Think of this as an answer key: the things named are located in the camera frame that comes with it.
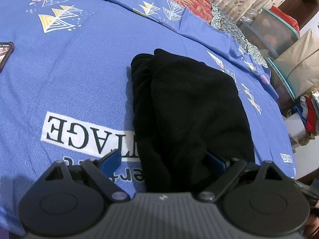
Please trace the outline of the black pants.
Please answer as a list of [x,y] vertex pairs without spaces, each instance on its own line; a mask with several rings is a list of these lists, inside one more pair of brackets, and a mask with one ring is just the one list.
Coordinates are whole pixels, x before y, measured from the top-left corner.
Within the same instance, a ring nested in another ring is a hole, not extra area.
[[218,158],[254,162],[248,118],[234,79],[162,49],[131,62],[133,126],[148,193],[199,193]]

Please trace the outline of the blue printed bedsheet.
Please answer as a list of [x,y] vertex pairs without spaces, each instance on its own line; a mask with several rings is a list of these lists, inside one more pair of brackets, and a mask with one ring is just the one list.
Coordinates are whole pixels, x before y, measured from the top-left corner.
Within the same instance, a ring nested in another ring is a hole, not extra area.
[[24,235],[18,203],[56,160],[77,165],[119,148],[111,176],[145,190],[132,120],[130,63],[164,49],[230,75],[246,111],[255,162],[289,177],[296,164],[266,64],[172,0],[1,0],[1,227]]

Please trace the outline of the lower clear bin teal lid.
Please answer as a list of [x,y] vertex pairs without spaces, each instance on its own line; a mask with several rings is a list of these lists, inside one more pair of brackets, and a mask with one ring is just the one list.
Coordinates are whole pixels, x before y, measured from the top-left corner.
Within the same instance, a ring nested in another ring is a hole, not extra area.
[[279,96],[276,102],[280,108],[280,112],[286,117],[295,105],[296,97],[270,57],[266,59],[266,62],[271,72],[270,83]]

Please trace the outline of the pile of colourful clothes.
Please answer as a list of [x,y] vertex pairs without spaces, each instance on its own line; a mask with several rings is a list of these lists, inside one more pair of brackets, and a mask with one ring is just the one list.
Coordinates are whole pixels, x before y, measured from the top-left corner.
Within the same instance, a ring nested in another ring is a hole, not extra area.
[[297,113],[302,123],[302,130],[292,139],[298,146],[306,146],[318,136],[318,90],[300,96],[298,103],[290,111]]

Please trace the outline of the beige fabric storage bag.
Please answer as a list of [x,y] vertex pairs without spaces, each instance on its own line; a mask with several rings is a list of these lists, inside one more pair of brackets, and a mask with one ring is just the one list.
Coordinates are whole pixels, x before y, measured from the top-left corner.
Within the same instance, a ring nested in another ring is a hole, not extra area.
[[296,97],[318,84],[318,36],[309,29],[274,61]]

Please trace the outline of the clear storage bin teal lid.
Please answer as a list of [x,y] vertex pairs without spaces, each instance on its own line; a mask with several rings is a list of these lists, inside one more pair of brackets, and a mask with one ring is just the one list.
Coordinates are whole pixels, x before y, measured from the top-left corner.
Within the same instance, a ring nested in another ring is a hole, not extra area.
[[252,22],[241,19],[239,28],[247,40],[276,59],[299,40],[298,32],[275,13],[264,8]]

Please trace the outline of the black smartphone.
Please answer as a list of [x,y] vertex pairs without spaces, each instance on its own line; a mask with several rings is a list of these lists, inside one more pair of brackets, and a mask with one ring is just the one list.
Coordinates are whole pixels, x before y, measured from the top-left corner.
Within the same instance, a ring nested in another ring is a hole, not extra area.
[[14,51],[13,42],[0,42],[0,72],[2,72],[8,58]]

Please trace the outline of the red floral quilt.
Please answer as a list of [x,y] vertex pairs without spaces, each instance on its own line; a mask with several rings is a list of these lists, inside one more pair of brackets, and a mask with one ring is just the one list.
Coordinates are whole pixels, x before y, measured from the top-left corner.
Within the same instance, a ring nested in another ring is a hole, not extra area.
[[193,14],[208,22],[215,29],[228,33],[245,52],[253,57],[255,62],[267,67],[267,63],[262,57],[260,50],[247,40],[236,23],[232,21],[218,6],[211,4],[208,0],[173,1],[179,5],[187,7]]

